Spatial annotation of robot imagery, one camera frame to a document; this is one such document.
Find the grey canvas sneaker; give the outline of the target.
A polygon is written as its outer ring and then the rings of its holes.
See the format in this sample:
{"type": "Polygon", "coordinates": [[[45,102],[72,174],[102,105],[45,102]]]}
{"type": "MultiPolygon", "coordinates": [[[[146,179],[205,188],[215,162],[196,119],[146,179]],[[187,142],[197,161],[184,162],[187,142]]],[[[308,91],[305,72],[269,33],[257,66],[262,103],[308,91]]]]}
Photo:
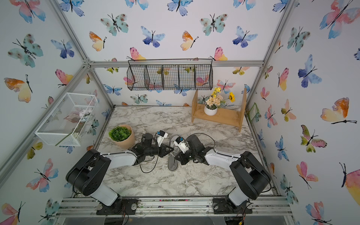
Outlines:
{"type": "Polygon", "coordinates": [[[169,154],[169,158],[168,158],[168,169],[169,171],[171,172],[174,172],[178,169],[178,161],[175,159],[175,156],[181,151],[179,149],[179,147],[175,146],[174,145],[174,141],[176,138],[180,137],[179,135],[173,135],[171,138],[170,138],[170,141],[169,141],[169,146],[174,148],[173,152],[171,152],[169,154]]]}

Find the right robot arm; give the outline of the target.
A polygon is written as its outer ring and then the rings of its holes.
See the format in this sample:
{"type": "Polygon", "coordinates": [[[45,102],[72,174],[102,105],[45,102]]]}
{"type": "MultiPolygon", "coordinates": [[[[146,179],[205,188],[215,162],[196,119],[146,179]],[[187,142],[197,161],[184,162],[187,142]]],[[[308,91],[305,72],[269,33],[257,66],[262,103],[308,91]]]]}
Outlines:
{"type": "Polygon", "coordinates": [[[182,165],[193,161],[232,172],[237,186],[227,195],[227,199],[233,206],[239,206],[249,199],[256,200],[271,185],[270,174],[249,151],[242,154],[221,152],[215,147],[205,147],[196,135],[186,139],[178,137],[173,145],[180,149],[175,159],[182,165]]]}

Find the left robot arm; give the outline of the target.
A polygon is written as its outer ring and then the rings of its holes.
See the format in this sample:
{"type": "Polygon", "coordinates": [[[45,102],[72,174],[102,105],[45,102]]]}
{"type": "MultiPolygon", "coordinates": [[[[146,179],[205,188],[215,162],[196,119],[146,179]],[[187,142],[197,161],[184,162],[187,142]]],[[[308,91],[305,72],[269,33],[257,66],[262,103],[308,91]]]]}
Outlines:
{"type": "Polygon", "coordinates": [[[103,183],[108,170],[140,165],[147,156],[166,156],[174,150],[163,144],[167,137],[168,133],[160,130],[155,136],[150,133],[142,135],[141,142],[125,152],[101,154],[97,150],[89,150],[67,173],[66,181],[78,193],[90,196],[105,206],[111,206],[119,196],[103,183]]]}

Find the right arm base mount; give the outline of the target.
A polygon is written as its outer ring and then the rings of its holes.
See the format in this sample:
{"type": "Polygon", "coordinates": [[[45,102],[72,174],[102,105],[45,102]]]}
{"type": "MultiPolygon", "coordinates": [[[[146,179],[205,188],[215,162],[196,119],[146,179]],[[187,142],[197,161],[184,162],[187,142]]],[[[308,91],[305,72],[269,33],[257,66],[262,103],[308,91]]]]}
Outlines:
{"type": "Polygon", "coordinates": [[[249,200],[245,200],[240,205],[235,205],[227,196],[212,199],[214,214],[252,214],[250,203],[249,200]]]}

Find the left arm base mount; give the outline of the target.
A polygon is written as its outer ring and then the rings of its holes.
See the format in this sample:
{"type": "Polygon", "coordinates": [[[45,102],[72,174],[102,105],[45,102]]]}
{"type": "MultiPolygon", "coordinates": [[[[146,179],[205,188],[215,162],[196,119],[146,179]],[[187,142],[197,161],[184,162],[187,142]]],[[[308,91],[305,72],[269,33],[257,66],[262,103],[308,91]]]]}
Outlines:
{"type": "Polygon", "coordinates": [[[118,197],[111,206],[100,204],[101,209],[97,210],[96,215],[135,215],[139,200],[135,198],[118,197]]]}

